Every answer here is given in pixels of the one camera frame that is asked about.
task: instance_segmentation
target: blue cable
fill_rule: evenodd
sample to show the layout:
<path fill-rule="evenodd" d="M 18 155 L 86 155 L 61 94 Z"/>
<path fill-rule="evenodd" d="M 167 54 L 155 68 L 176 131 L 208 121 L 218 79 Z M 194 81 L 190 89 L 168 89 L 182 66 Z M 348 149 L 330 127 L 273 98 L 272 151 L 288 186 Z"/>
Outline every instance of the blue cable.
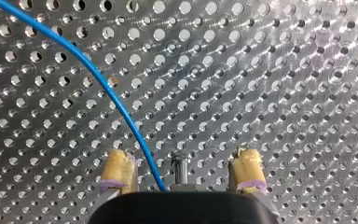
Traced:
<path fill-rule="evenodd" d="M 74 45 L 72 45 L 68 40 L 63 38 L 60 35 L 57 35 L 53 31 L 50 30 L 46 25 L 36 21 L 34 18 L 30 17 L 28 14 L 22 12 L 18 8 L 14 7 L 10 3 L 8 3 L 6 0 L 0 0 L 0 8 L 4 11 L 14 15 L 19 20 L 27 23 L 28 25 L 34 27 L 36 30 L 42 32 L 47 37 L 53 39 L 60 45 L 62 45 L 64 48 L 69 50 L 71 53 L 75 55 L 75 57 L 78 58 L 79 61 L 81 61 L 94 75 L 94 77 L 98 80 L 98 82 L 101 84 L 103 89 L 106 91 L 106 93 L 109 95 L 110 99 L 115 103 L 118 111 L 120 111 L 121 115 L 124 117 L 124 120 L 126 120 L 127 124 L 130 126 L 133 134 L 135 135 L 136 140 L 138 140 L 139 145 L 141 146 L 142 151 L 145 154 L 146 160 L 149 163 L 150 170 L 152 171 L 153 177 L 156 179 L 157 185 L 161 191 L 167 191 L 165 189 L 164 183 L 162 182 L 158 168 L 156 164 L 153 161 L 152 155 L 150 154 L 150 150 L 142 137 L 142 134 L 139 132 L 138 128 L 136 127 L 135 123 L 133 122 L 130 113 L 127 111 L 126 107 L 121 103 L 121 101 L 118 99 L 118 96 L 116 93 L 109 87 L 106 79 L 103 77 L 103 75 L 98 71 L 98 69 L 95 67 L 95 65 L 87 59 L 86 56 Z"/>

